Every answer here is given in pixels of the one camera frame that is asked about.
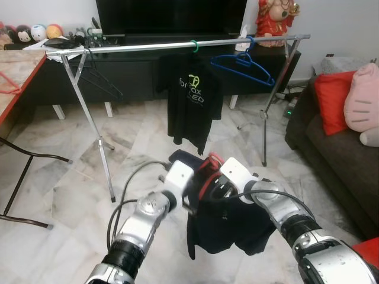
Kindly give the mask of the red plastic hanger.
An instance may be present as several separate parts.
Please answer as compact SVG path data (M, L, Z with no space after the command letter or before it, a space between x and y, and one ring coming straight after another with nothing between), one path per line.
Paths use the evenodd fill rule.
M18 95L21 93L21 87L16 81L9 78L5 73L0 72L0 93Z
M209 189L212 189L212 184L220 176L220 168L224 163L224 159L220 157L216 152L210 152L208 157L201 164L198 172L195 176L198 178L198 184L200 185L200 190L198 190L198 200L202 200L203 196Z

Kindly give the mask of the navy garment red stripe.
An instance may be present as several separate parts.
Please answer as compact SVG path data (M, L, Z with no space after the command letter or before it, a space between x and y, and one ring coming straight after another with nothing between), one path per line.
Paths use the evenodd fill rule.
M211 202L208 201L208 192L202 200L198 200L200 185L195 174L204 160L184 150L176 150L169 160L186 163L194 170L182 194L182 203L189 211L187 250L190 259L195 259L196 246L208 254L216 254L235 244L249 256L265 249L276 227L263 208L255 204L247 205L238 198L228 202Z

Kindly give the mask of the blue plastic hanger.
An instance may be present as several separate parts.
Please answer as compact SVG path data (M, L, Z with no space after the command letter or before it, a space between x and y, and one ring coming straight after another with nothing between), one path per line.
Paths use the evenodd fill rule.
M273 78L273 76L271 76L271 74L266 70L266 68L263 68L261 65L257 64L257 62L254 62L254 60L252 60L252 57L249 54L250 47L255 42L254 38L251 35L249 35L246 36L246 39L249 40L250 46L245 48L243 51L237 51L235 54L222 54L211 57L210 64L213 67L216 67L220 70L228 71L230 73L241 76L242 78L251 79L255 83L263 84L263 86L273 87L275 83L275 79ZM262 71L263 74L266 75L266 78L255 78L254 76L251 76L248 73L244 73L232 67L222 65L223 60L226 59L233 59L233 62L241 67L257 67L258 70Z

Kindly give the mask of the red cushion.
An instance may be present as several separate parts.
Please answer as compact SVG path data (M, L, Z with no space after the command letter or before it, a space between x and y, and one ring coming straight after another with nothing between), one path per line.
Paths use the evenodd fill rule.
M320 74L315 79L314 87L319 100L325 135L333 135L348 128L343 108L354 73L355 71Z

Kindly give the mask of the black television console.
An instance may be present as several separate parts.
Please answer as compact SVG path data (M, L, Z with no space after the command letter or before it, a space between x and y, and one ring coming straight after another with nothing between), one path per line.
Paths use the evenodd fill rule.
M123 93L123 99L117 100L97 87L79 80L78 86L87 103L100 102L144 102L167 98L166 92L155 92L158 74L158 60L163 55L187 54L192 50L165 49L152 51L136 51L124 53L103 53L88 55L86 62L95 62L97 69ZM212 72L220 79L220 90L228 95L251 95L270 93L271 87L255 83L251 79L242 78L210 64L211 57L222 54L235 54L235 46L211 46L198 49L198 56L205 59ZM222 65L248 73L255 78L266 78L257 67L241 67L233 59L223 60ZM46 60L38 69L23 94L17 100L19 105L72 105L78 103L64 65L55 60Z

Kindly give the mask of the grey totoro plush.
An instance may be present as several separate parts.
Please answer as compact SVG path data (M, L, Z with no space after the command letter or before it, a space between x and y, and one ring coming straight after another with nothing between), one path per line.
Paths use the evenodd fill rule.
M359 140L364 146L378 148L379 147L379 128L366 130L359 135Z

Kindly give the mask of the red plastic stool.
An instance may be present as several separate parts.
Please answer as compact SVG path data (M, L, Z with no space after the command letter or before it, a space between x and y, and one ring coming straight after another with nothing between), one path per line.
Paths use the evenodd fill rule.
M359 262L364 263L364 267L378 272L379 265L379 238L372 238L363 243L351 246L352 253L348 254L347 263L349 266L358 267Z

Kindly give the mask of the pink cat face cushion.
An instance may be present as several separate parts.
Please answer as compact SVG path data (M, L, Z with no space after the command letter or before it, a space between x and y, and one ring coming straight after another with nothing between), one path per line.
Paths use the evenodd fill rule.
M349 129L363 133L379 127L379 71L368 63L352 75L351 86L343 107Z

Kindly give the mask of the black flat television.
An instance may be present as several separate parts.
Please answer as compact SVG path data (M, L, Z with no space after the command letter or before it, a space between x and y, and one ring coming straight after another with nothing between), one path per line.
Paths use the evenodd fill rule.
M225 34L239 30L247 0L95 0L106 34Z

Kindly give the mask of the green circuit board electronics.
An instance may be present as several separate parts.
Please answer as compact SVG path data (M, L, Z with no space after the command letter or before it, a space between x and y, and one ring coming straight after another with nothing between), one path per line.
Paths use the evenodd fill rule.
M108 48L121 46L119 37L108 37L103 35L101 29L76 28L76 32L69 32L68 40L84 46L84 48Z

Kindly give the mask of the black flat device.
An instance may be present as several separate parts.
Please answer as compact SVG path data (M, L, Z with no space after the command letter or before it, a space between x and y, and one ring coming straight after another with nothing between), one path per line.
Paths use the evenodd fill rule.
M78 46L78 43L68 40L65 37L56 37L50 38L43 45L55 49L73 49Z

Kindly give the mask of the orange round plush toy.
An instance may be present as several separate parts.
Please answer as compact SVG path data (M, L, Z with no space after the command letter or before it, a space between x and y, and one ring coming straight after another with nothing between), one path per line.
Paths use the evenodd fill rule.
M59 24L49 24L46 27L46 36L49 40L52 38L57 38L64 35L64 31L62 27L59 26Z

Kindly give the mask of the white round plush toy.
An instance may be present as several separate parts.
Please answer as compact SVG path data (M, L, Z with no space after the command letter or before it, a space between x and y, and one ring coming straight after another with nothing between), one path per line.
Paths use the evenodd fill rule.
M30 28L31 37L34 41L47 40L47 29L45 26L36 24Z

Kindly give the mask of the black round plush toy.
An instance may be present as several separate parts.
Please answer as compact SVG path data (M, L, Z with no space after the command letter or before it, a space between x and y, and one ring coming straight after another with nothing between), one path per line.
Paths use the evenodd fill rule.
M28 44L33 42L31 29L27 25L19 25L16 27L16 35L17 43L19 44Z
M0 45L14 43L14 36L16 36L14 27L5 25L0 21Z

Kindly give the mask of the dark brown metal chair frame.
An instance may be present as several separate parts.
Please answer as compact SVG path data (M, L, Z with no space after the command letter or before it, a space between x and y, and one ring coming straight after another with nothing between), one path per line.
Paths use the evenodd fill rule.
M45 224L45 222L40 222L37 220L31 220L31 219L21 218L21 217L12 217L8 214L17 196L17 192L19 191L19 189L21 189L21 185L24 181L25 176L27 175L27 171L29 170L33 159L35 159L36 157L38 157L38 159L55 159L55 160L60 160L60 162L66 162L66 163L73 163L73 160L66 159L65 157L60 157L59 155L54 155L54 154L33 153L16 146L16 144L12 144L10 141L2 137L0 137L0 144L5 144L6 146L12 148L13 150L18 151L28 156L28 160L24 166L24 170L22 170L21 176L19 176L19 178L17 179L17 183L16 183L16 186L14 187L14 191L12 192L11 197L9 198L7 205L5 206L4 211L2 212L2 214L0 214L0 220L6 220L9 222L17 222L17 224L38 225L38 227L41 227L44 229L52 229L52 225Z

